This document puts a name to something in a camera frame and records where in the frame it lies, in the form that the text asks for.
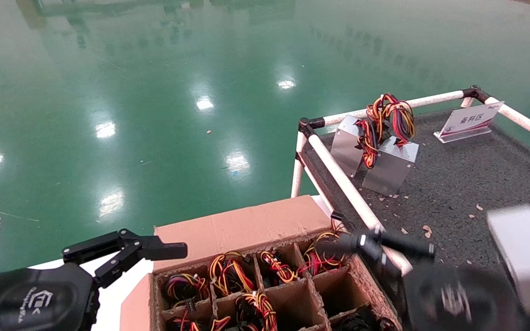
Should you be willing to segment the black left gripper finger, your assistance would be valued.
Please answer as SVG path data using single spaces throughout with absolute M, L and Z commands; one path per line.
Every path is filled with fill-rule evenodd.
M 188 256 L 186 243 L 164 243 L 157 235 L 138 235 L 121 229 L 71 245 L 63 250 L 65 263 L 83 264 L 115 253 L 118 263 L 146 259 L 150 261 L 178 260 Z
M 186 258 L 187 249 L 123 249 L 109 262 L 95 270 L 95 283 L 99 288 L 108 288 L 125 272 L 143 259 L 149 261 L 176 260 Z

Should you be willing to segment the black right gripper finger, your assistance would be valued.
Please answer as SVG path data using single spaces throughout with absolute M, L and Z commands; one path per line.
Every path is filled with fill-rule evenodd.
M 341 250 L 360 251 L 369 256 L 377 256 L 382 247 L 387 247 L 412 258 L 435 258 L 433 244 L 383 229 L 343 233 L 337 240 L 337 245 Z
M 382 276 L 396 280 L 402 277 L 401 270 L 387 257 L 380 245 L 366 240 L 335 240 L 317 243 L 317 251 L 330 257 L 360 254 L 372 262 L 372 267 Z

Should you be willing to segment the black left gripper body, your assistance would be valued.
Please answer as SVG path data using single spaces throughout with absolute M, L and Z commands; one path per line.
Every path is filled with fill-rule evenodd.
M 0 331 L 89 331 L 99 287 L 80 266 L 0 273 Z

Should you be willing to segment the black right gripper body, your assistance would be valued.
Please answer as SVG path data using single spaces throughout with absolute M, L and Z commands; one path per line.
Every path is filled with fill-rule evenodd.
M 524 325 L 515 292 L 498 273 L 424 264 L 402 285 L 413 331 L 519 331 Z

